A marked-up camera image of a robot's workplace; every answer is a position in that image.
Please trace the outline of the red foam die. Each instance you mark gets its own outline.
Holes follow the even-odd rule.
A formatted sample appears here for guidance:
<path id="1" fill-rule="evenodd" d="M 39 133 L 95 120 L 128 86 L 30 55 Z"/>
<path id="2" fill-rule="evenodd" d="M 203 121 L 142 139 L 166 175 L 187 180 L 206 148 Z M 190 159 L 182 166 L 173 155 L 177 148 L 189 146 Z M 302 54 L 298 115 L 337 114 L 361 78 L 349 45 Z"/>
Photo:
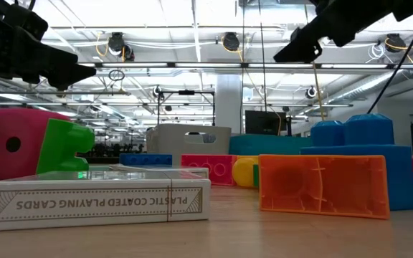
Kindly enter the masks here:
<path id="1" fill-rule="evenodd" d="M 0 180 L 36 173 L 49 119 L 69 120 L 45 110 L 0 108 Z"/>

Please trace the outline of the black monitor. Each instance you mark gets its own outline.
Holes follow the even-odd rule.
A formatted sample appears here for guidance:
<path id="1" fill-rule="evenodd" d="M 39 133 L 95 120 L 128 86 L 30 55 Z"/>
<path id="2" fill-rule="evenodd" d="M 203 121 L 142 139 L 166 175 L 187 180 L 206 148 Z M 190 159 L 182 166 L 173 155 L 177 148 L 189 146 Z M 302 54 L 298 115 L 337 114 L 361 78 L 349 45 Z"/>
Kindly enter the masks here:
<path id="1" fill-rule="evenodd" d="M 279 135 L 287 130 L 285 113 L 270 111 L 245 111 L 245 133 L 261 135 Z"/>

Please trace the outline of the blue studded brick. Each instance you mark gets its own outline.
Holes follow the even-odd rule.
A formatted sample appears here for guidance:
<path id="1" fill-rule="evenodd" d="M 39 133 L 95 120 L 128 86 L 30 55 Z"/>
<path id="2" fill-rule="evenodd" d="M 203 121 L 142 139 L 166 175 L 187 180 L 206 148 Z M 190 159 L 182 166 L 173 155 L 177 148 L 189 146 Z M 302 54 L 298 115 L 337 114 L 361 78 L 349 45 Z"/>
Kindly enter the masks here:
<path id="1" fill-rule="evenodd" d="M 171 154 L 121 153 L 119 163 L 124 166 L 171 166 Z"/>

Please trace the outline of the large blue toy block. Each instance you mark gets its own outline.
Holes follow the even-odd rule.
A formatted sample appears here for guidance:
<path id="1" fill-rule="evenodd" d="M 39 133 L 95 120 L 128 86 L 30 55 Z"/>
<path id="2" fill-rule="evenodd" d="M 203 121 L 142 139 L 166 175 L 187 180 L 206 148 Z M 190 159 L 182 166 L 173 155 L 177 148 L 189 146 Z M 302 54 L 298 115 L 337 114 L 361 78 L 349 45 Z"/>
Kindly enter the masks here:
<path id="1" fill-rule="evenodd" d="M 346 122 L 324 120 L 310 129 L 311 147 L 302 155 L 342 155 L 385 157 L 392 211 L 413 209 L 412 150 L 394 142 L 393 122 L 385 115 L 354 115 Z"/>

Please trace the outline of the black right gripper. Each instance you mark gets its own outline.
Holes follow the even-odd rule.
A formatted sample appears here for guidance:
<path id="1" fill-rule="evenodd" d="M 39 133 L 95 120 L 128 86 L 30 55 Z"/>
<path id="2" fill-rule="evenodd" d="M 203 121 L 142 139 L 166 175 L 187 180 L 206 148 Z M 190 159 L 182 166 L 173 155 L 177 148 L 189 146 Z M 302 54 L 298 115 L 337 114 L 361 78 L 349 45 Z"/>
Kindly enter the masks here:
<path id="1" fill-rule="evenodd" d="M 310 63 L 322 53 L 320 39 L 342 47 L 361 30 L 392 14 L 400 22 L 413 15 L 413 0 L 310 0 L 316 17 L 291 35 L 290 43 L 276 53 L 277 63 Z"/>

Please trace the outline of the yellow toy block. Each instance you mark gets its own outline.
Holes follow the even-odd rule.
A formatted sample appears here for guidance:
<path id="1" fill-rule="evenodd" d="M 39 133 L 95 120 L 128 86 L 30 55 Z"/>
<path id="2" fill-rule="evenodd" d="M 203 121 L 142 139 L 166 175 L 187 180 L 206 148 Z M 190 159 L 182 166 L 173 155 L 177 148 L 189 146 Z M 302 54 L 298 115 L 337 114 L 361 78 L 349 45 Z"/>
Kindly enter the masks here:
<path id="1" fill-rule="evenodd" d="M 258 156 L 237 156 L 232 168 L 232 178 L 237 186 L 254 188 L 253 165 L 258 164 Z"/>

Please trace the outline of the white playing card box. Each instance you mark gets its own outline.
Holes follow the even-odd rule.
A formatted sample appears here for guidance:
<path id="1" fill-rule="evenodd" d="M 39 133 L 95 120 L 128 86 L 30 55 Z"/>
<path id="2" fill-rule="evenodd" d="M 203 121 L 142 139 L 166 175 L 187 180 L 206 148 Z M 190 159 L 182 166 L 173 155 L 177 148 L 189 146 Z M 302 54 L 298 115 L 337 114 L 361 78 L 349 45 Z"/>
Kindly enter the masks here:
<path id="1" fill-rule="evenodd" d="M 0 231 L 209 218 L 211 182 L 184 171 L 52 171 L 0 181 Z"/>

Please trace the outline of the white building column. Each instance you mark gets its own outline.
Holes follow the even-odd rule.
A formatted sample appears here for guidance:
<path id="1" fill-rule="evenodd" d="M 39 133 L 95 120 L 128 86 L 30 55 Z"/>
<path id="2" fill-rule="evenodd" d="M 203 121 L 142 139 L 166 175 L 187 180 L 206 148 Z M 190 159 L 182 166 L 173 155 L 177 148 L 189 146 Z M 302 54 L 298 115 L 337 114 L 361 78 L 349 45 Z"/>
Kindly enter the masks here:
<path id="1" fill-rule="evenodd" d="M 242 81 L 239 75 L 218 75 L 215 90 L 216 125 L 241 133 Z"/>

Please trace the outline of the black aluminium table frame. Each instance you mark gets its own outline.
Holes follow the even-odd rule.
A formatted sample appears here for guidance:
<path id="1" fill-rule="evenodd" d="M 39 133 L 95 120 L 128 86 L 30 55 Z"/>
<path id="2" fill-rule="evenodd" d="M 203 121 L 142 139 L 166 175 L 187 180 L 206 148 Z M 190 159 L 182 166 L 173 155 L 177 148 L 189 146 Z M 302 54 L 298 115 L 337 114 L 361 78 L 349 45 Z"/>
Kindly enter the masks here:
<path id="1" fill-rule="evenodd" d="M 119 157 L 85 157 L 90 164 L 116 164 L 123 165 L 143 165 L 148 162 L 147 157 L 139 155 L 124 154 Z"/>

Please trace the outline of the light green toy block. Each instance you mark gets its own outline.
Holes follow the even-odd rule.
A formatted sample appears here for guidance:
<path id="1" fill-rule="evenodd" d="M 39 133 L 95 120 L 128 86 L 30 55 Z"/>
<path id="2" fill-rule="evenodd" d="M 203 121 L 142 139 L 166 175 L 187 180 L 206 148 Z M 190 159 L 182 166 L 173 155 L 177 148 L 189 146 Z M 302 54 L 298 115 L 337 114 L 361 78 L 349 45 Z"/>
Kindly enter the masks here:
<path id="1" fill-rule="evenodd" d="M 88 162 L 76 154 L 90 151 L 94 144 L 95 134 L 91 128 L 66 120 L 49 119 L 36 174 L 87 171 Z"/>

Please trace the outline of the black background rig frame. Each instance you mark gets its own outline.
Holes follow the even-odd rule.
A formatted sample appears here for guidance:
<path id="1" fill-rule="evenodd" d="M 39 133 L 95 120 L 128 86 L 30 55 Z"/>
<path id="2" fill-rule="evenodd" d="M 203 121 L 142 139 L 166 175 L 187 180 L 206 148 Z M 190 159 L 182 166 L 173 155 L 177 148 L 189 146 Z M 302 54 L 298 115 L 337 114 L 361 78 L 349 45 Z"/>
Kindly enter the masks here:
<path id="1" fill-rule="evenodd" d="M 164 100 L 168 100 L 170 98 L 170 96 L 172 96 L 173 94 L 177 94 L 177 95 L 195 95 L 195 94 L 199 94 L 201 95 L 203 98 L 207 98 L 206 95 L 209 94 L 212 96 L 212 101 L 210 102 L 208 100 L 208 103 L 212 106 L 212 125 L 215 126 L 216 125 L 216 94 L 213 91 L 205 91 L 205 90 L 162 90 L 161 89 L 161 93 L 163 94 L 167 94 L 167 96 L 164 98 Z M 161 100 L 157 99 L 157 125 L 160 124 L 161 119 Z"/>

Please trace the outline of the orange sloped toy block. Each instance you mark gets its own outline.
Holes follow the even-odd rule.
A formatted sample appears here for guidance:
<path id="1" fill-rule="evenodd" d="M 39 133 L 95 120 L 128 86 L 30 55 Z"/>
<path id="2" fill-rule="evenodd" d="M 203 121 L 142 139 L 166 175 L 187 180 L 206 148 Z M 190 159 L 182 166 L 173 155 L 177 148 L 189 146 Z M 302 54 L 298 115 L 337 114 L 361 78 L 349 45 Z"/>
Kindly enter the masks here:
<path id="1" fill-rule="evenodd" d="M 262 211 L 390 217 L 383 156 L 266 154 L 258 166 Z"/>

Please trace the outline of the teal plastic bin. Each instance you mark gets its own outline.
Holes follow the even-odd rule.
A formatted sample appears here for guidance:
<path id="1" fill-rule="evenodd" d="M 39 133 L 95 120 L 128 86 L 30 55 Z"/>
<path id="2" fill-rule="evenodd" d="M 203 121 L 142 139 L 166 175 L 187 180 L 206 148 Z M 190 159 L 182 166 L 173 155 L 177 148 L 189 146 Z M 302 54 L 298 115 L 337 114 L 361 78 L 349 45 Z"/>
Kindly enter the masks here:
<path id="1" fill-rule="evenodd" d="M 229 154 L 258 156 L 260 154 L 297 155 L 301 148 L 311 147 L 310 138 L 276 135 L 236 135 L 230 138 Z"/>

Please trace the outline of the light grey plastic bin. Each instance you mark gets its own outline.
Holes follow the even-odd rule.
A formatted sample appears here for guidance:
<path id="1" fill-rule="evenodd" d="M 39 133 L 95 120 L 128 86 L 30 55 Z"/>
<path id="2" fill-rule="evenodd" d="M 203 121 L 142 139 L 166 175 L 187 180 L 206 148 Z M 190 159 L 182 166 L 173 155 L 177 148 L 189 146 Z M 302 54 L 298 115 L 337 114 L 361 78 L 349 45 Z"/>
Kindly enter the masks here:
<path id="1" fill-rule="evenodd" d="M 163 123 L 146 132 L 146 149 L 152 154 L 171 154 L 174 165 L 182 154 L 229 153 L 231 128 Z"/>

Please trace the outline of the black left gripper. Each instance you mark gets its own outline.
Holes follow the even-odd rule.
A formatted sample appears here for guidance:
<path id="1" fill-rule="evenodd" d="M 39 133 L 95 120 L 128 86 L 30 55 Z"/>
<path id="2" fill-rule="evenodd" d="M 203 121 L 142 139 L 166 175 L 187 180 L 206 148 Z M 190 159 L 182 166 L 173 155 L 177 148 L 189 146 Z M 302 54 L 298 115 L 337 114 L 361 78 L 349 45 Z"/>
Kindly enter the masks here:
<path id="1" fill-rule="evenodd" d="M 95 68 L 77 64 L 76 55 L 38 40 L 48 23 L 33 12 L 35 4 L 36 0 L 30 0 L 25 8 L 18 0 L 13 4 L 0 0 L 0 77 L 38 82 L 43 76 L 52 87 L 66 90 L 96 75 Z"/>

